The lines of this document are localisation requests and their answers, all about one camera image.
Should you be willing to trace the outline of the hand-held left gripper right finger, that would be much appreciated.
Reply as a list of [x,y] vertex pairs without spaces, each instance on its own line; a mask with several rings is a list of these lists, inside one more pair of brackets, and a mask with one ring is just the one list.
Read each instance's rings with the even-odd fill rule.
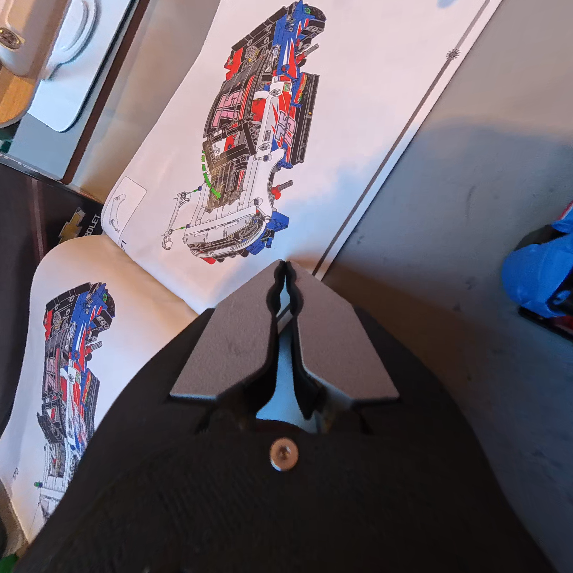
[[293,382],[304,418],[395,402],[399,392],[353,306],[296,262],[286,263]]

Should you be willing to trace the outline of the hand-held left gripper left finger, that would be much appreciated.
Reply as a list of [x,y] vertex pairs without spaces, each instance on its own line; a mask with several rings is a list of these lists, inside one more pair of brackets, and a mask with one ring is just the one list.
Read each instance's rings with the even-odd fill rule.
[[271,366],[285,262],[277,260],[215,307],[170,396],[217,399]]

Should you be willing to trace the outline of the toy brick race car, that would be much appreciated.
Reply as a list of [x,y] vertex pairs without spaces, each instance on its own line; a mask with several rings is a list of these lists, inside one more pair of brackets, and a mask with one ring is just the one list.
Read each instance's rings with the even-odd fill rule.
[[520,240],[501,278],[522,318],[572,341],[572,203]]

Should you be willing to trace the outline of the open instruction booklet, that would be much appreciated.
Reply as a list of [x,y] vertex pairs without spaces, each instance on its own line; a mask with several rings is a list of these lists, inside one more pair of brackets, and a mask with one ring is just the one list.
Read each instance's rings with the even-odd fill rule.
[[104,415],[276,259],[318,278],[500,1],[220,1],[105,201],[35,272],[1,483],[29,544]]

